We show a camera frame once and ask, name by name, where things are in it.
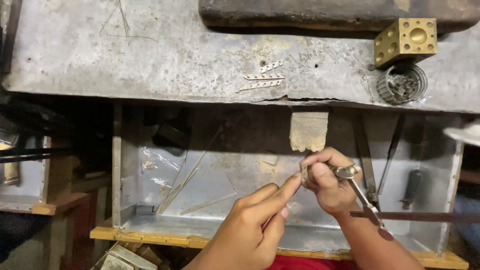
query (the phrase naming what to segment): metal tray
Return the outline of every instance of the metal tray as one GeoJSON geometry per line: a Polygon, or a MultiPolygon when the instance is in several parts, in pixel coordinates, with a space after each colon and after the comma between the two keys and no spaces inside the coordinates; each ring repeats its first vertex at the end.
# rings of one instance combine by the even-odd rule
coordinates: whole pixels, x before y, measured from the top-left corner
{"type": "MultiPolygon", "coordinates": [[[[177,186],[203,153],[208,142],[223,126],[198,168],[163,215],[136,215],[137,205],[156,205],[160,185],[152,175],[171,181],[171,170],[157,168],[148,174],[142,168],[143,147],[164,158],[165,150],[155,147],[152,127],[144,127],[143,108],[117,106],[114,137],[113,226],[145,233],[167,233],[211,238],[229,213],[235,199],[274,182],[282,185],[299,169],[307,154],[294,152],[289,145],[291,108],[283,106],[222,106],[193,108],[192,136],[187,158],[173,187],[177,186]],[[266,151],[279,155],[276,166],[262,162],[266,151]],[[236,192],[238,195],[180,216],[180,212],[204,202],[236,192]]],[[[364,110],[377,186],[382,177],[398,114],[364,110]]],[[[411,211],[449,212],[456,192],[456,175],[461,163],[462,144],[443,135],[447,126],[458,126],[457,117],[407,115],[389,179],[380,196],[382,211],[403,211],[407,176],[411,170],[425,170],[429,177],[420,188],[420,196],[411,211]]],[[[335,147],[361,164],[353,129],[352,111],[331,108],[327,145],[335,147]]],[[[323,212],[316,198],[300,188],[288,203],[290,216],[280,248],[299,251],[349,249],[338,223],[323,212]]],[[[410,251],[444,251],[449,227],[446,223],[386,221],[391,231],[410,251]]]]}

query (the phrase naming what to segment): forearm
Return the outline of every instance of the forearm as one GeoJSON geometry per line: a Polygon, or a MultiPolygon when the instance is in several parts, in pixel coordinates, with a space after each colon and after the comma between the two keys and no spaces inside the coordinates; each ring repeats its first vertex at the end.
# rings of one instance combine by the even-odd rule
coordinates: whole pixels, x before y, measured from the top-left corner
{"type": "MultiPolygon", "coordinates": [[[[351,211],[361,211],[355,203],[351,211]]],[[[347,212],[335,216],[351,247],[355,262],[361,269],[409,269],[424,267],[397,240],[386,241],[378,234],[378,228],[368,219],[353,218],[347,212]]]]}

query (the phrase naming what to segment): yellow wooden edge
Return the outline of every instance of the yellow wooden edge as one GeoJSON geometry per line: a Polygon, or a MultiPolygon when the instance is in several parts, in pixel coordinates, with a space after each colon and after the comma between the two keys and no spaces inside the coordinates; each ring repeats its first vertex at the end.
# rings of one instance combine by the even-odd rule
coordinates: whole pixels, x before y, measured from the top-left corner
{"type": "MultiPolygon", "coordinates": [[[[101,226],[96,227],[90,232],[90,238],[160,245],[178,245],[192,248],[204,248],[210,241],[208,238],[194,235],[184,236],[162,233],[141,233],[101,226]]],[[[338,253],[332,254],[323,251],[296,251],[279,248],[277,254],[319,259],[352,260],[349,250],[339,250],[338,253]]],[[[468,269],[468,263],[452,252],[445,252],[440,257],[436,256],[431,251],[412,252],[412,254],[419,260],[423,267],[459,270],[468,269]]]]}

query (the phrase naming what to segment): drawer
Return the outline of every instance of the drawer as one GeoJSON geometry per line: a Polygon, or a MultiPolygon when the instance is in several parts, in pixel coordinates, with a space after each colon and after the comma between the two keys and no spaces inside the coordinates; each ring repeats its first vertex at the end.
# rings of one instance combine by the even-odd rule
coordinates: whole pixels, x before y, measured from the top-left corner
{"type": "MultiPolygon", "coordinates": [[[[169,110],[178,111],[178,108],[160,108],[159,115],[169,110]]],[[[148,115],[151,110],[141,106],[115,108],[112,227],[98,227],[92,231],[92,237],[203,247],[213,237],[235,199],[267,183],[282,185],[299,169],[299,161],[306,155],[306,152],[291,150],[292,109],[289,107],[211,105],[188,111],[190,114],[185,120],[190,128],[188,150],[175,156],[168,147],[153,143],[152,136],[158,125],[143,125],[145,116],[151,118],[148,115]],[[220,133],[209,145],[219,127],[220,133]],[[275,166],[263,162],[271,153],[278,155],[275,166]],[[160,204],[198,161],[198,171],[162,215],[138,214],[140,207],[160,204]],[[237,195],[180,215],[186,209],[233,193],[237,195]]],[[[379,110],[355,112],[363,114],[378,186],[398,114],[379,110]]],[[[444,136],[442,130],[459,125],[458,117],[406,115],[387,182],[379,196],[382,211],[405,211],[399,201],[405,194],[408,174],[416,169],[423,170],[427,177],[409,211],[452,210],[463,145],[444,136]]],[[[361,164],[352,110],[330,108],[326,145],[361,164]]],[[[338,223],[320,209],[313,193],[301,187],[288,207],[290,215],[279,254],[351,258],[338,223]]],[[[385,221],[385,227],[415,256],[430,261],[428,264],[420,260],[424,265],[440,267],[434,262],[447,260],[449,256],[457,260],[456,268],[465,267],[463,260],[446,250],[447,223],[385,221]]]]}

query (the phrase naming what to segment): metal workbench surface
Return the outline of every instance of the metal workbench surface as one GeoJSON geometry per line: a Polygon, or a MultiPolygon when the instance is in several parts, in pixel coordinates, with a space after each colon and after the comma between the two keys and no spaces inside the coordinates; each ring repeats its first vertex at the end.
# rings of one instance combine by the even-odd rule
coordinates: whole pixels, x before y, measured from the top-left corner
{"type": "MultiPolygon", "coordinates": [[[[110,98],[390,106],[376,92],[381,72],[367,70],[371,39],[304,29],[214,30],[202,24],[197,0],[122,0],[129,44],[116,3],[24,1],[3,85],[110,98]],[[243,75],[257,73],[260,61],[280,59],[281,86],[236,93],[253,83],[243,75]]],[[[425,98],[401,107],[479,113],[479,40],[480,25],[442,38],[438,55],[419,64],[429,78],[425,98]]]]}

